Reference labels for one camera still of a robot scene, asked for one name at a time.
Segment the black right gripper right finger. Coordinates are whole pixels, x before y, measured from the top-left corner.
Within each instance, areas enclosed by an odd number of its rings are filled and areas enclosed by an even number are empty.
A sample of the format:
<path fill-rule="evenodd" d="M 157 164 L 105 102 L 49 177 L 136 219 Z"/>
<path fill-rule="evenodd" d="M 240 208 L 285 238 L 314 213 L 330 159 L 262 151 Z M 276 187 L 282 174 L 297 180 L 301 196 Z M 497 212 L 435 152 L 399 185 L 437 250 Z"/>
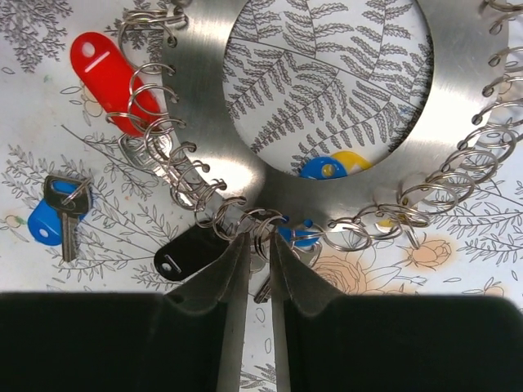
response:
<path fill-rule="evenodd" d="M 519 391 L 522 315 L 497 296 L 347 295 L 270 241 L 280 391 Z"/>

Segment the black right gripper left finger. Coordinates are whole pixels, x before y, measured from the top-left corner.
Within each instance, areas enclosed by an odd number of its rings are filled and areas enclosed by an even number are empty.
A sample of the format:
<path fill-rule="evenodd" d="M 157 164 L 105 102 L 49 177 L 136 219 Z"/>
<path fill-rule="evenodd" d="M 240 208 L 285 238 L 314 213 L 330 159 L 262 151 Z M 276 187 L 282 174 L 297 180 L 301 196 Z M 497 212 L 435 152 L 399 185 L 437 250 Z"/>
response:
<path fill-rule="evenodd" d="M 249 265 L 242 234 L 167 294 L 2 294 L 2 390 L 238 390 Z"/>

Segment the red key tag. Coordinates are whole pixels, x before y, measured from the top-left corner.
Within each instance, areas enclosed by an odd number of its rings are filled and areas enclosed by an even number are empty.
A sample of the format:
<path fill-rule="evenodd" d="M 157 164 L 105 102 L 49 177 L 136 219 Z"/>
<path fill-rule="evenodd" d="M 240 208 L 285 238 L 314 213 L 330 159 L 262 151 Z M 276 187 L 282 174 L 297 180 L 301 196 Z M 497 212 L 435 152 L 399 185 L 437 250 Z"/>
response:
<path fill-rule="evenodd" d="M 129 136 L 141 136 L 159 117 L 154 94 L 134 74 L 113 41 L 102 33 L 78 35 L 70 48 L 70 62 L 110 121 Z"/>

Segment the black key tag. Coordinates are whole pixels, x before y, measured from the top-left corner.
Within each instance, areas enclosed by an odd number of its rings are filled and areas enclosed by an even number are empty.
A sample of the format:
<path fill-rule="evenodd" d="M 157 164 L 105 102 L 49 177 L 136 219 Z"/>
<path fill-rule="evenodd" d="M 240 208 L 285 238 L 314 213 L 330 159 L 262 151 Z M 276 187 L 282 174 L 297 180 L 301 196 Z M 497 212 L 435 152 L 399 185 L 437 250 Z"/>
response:
<path fill-rule="evenodd" d="M 213 263 L 228 245 L 212 229 L 196 225 L 161 247 L 154 267 L 166 280 L 181 282 Z"/>

